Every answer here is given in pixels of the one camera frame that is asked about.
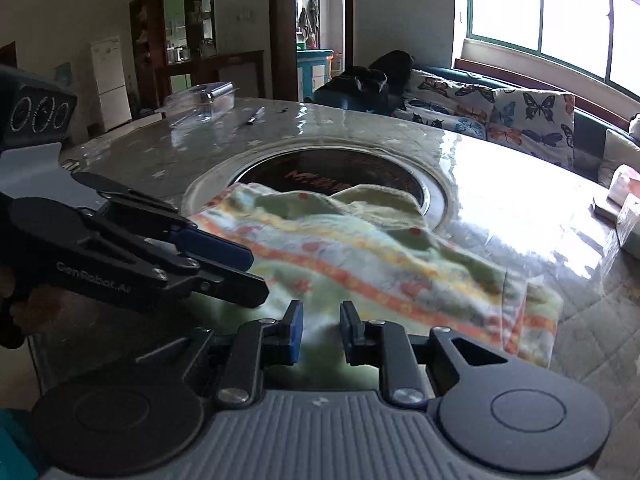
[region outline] plastic container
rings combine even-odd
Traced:
[[[166,98],[164,112],[172,128],[189,128],[205,121],[217,121],[231,110],[236,89],[232,83],[196,85]]]

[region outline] floor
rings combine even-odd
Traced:
[[[38,400],[38,383],[27,344],[17,350],[0,347],[0,409],[30,410]]]

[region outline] window frame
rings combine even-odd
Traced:
[[[532,56],[536,56],[536,57],[540,57],[542,59],[546,59],[548,61],[554,62],[554,63],[558,63],[559,65],[565,66],[567,68],[570,68],[572,70],[575,70],[576,72],[580,72],[581,74],[588,76],[592,79],[595,79],[596,81],[600,81],[601,83],[604,83],[605,85],[623,93],[624,95],[631,97],[632,99],[635,99],[636,101],[640,102],[640,95],[635,94],[634,92],[632,92],[631,90],[624,88],[623,86],[620,86],[619,84],[613,82],[610,79],[611,76],[611,60],[613,58],[613,30],[614,30],[614,6],[613,6],[613,0],[609,0],[609,50],[607,53],[607,68],[606,68],[606,74],[604,77],[598,76],[592,72],[589,72],[588,70],[585,70],[579,66],[576,66],[572,63],[569,63],[567,61],[564,61],[562,59],[558,59],[557,57],[553,57],[550,56],[549,54],[544,54],[542,52],[542,34],[543,34],[543,23],[544,23],[544,13],[545,13],[545,0],[540,0],[540,21],[539,21],[539,25],[538,25],[538,49],[537,50],[533,50],[531,48],[527,48],[525,46],[520,46],[517,45],[515,43],[510,43],[508,41],[503,41],[503,40],[495,40],[494,38],[488,38],[486,36],[479,36],[477,34],[474,34],[472,29],[473,29],[473,22],[474,22],[474,0],[467,0],[467,13],[466,13],[466,36],[469,39],[472,40],[478,40],[478,41],[483,41],[485,43],[493,43],[496,45],[500,45],[500,46],[505,46],[508,48],[512,48],[514,50],[519,50],[520,52],[524,52],[526,54],[530,54]]]

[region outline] white refrigerator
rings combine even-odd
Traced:
[[[120,38],[115,36],[91,44],[95,83],[100,99],[104,131],[131,120],[127,87],[122,69]]]

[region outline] table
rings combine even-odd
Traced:
[[[242,126],[262,106],[264,120]],[[558,291],[564,309],[551,368],[597,391],[612,413],[596,471],[640,478],[640,272],[619,252],[612,226],[591,211],[604,188],[532,156],[421,124],[258,99],[238,100],[223,120],[186,134],[163,121],[101,138],[76,155],[84,152],[89,171],[179,206],[187,186],[216,164],[293,137],[374,142],[419,160],[450,193],[441,235]],[[51,386],[193,322],[179,308],[142,317],[77,300],[35,339],[42,382]]]

